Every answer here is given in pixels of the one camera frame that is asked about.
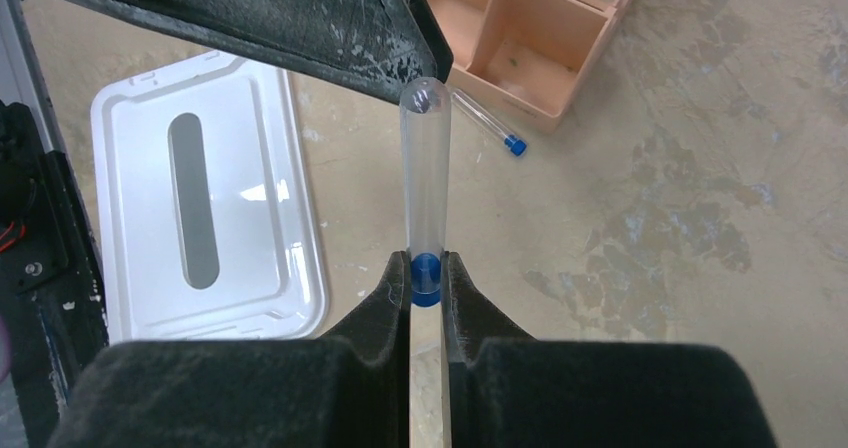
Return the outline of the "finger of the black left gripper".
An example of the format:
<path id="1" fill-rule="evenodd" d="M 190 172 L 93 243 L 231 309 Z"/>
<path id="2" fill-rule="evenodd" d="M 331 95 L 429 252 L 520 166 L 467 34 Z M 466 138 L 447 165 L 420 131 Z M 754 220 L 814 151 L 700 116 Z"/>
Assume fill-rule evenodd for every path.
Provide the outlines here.
<path id="1" fill-rule="evenodd" d="M 383 101 L 453 53 L 426 0 L 64 0 Z"/>

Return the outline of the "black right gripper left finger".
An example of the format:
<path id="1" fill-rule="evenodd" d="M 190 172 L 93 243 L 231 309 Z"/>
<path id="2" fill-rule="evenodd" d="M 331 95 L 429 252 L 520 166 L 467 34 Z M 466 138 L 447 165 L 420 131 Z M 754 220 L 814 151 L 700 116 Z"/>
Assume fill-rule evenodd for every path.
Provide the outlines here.
<path id="1" fill-rule="evenodd" d="M 101 351 L 53 447 L 405 447 L 411 274 L 393 253 L 375 289 L 323 335 L 135 341 Z"/>

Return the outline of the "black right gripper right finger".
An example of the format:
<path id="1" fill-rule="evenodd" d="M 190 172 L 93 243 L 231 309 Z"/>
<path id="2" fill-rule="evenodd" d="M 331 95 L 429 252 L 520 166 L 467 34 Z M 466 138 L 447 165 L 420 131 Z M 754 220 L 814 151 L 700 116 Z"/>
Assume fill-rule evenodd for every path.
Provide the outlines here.
<path id="1" fill-rule="evenodd" d="M 540 340 L 442 259 L 448 447 L 772 447 L 741 366 L 701 344 Z"/>

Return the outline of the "blue-capped test tube angled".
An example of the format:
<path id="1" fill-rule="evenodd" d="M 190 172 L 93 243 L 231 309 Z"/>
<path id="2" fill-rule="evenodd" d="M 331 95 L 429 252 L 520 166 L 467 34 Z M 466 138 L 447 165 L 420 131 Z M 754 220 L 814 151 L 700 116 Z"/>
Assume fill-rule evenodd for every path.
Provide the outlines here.
<path id="1" fill-rule="evenodd" d="M 419 307 L 441 299 L 451 115 L 450 92 L 435 78 L 414 80 L 400 96 L 407 252 L 412 303 Z"/>

